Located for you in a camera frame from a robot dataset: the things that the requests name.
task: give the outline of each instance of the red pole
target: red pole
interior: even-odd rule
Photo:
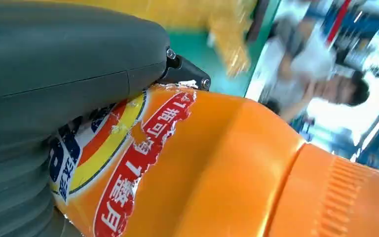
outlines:
[[[331,32],[329,33],[329,37],[328,37],[328,44],[332,43],[332,41],[334,40],[337,32],[339,31],[339,28],[341,27],[342,25],[342,21],[343,19],[345,18],[346,16],[346,13],[348,12],[348,6],[349,4],[351,3],[351,0],[345,0],[339,10],[339,13],[336,17],[336,20],[335,20],[335,23],[331,29]]]

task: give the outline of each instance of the orange plastic bottle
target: orange plastic bottle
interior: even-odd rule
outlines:
[[[81,126],[51,185],[86,237],[379,236],[379,171],[254,101],[155,86]]]

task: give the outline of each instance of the green floor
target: green floor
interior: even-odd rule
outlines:
[[[186,57],[210,75],[212,79],[210,91],[245,96],[255,66],[269,34],[279,2],[280,0],[270,1],[261,27],[260,36],[249,48],[252,59],[250,71],[236,78],[229,79],[226,77],[224,66],[214,49],[207,46],[207,33],[170,32],[171,47],[176,53]]]

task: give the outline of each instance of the person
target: person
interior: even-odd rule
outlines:
[[[336,54],[326,45],[320,28],[312,19],[296,23],[289,15],[271,30],[270,47],[278,60],[278,70],[270,80],[268,102],[278,108],[287,122],[302,114],[313,98],[330,103],[357,106],[369,97],[364,73],[333,74]]]

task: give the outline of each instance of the screw head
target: screw head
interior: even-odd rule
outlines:
[[[203,79],[201,80],[201,86],[202,86],[204,89],[208,89],[208,88],[210,88],[210,85],[211,85],[210,79],[208,79],[208,78],[203,78]]]
[[[172,49],[168,49],[166,51],[166,56],[170,59],[175,59],[176,58],[176,53]]]

